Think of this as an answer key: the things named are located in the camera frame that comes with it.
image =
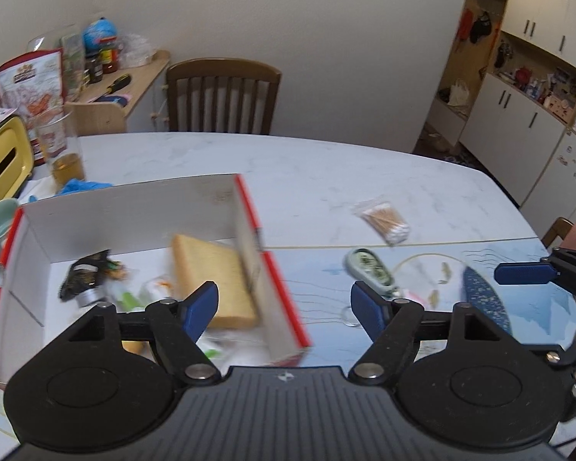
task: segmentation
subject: globe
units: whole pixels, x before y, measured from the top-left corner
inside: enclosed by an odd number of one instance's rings
[[[117,29],[115,29],[113,22],[104,17],[98,19],[96,22],[92,22],[83,32],[85,51],[87,53],[98,52],[100,40],[102,38],[110,38],[111,36],[117,36]]]

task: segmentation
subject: white marble table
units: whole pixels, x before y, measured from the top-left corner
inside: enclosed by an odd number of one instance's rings
[[[535,237],[483,173],[370,147],[214,133],[132,133],[81,138],[89,180],[129,184],[243,173],[266,247],[383,245],[352,207],[380,195],[412,226],[407,243]]]

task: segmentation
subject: yellow sponge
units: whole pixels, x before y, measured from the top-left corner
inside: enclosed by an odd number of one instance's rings
[[[189,297],[206,281],[217,284],[219,302],[210,328],[247,329],[256,325],[258,318],[237,251],[181,234],[173,237],[171,246],[177,297]]]

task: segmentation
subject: screwdriver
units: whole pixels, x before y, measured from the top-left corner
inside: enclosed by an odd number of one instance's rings
[[[119,78],[117,78],[113,83],[111,83],[107,87],[107,93],[105,95],[112,94],[118,90],[121,90],[125,86],[128,86],[132,81],[132,76],[129,74],[122,74]]]

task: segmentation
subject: white cardboard box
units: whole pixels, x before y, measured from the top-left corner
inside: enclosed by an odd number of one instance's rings
[[[80,313],[58,290],[75,260],[103,249],[142,283],[172,269],[170,241],[186,234],[239,251],[266,347],[249,365],[296,365],[310,346],[240,175],[142,182],[20,207],[0,262],[0,381],[7,381]]]

